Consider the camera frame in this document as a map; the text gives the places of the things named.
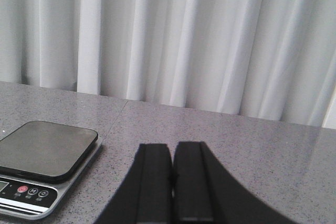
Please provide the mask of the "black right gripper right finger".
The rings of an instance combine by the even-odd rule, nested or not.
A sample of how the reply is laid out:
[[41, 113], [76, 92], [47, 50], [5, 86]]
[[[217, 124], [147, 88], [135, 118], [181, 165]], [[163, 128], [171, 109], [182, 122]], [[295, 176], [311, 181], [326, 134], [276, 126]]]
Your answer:
[[242, 186], [205, 142], [179, 142], [173, 167], [174, 223], [293, 223]]

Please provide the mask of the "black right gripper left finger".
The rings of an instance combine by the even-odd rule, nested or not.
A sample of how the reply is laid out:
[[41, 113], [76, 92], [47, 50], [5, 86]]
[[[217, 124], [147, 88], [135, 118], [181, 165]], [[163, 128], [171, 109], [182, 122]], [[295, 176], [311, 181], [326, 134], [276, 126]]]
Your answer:
[[165, 144], [140, 144], [122, 184], [95, 223], [171, 223], [172, 161]]

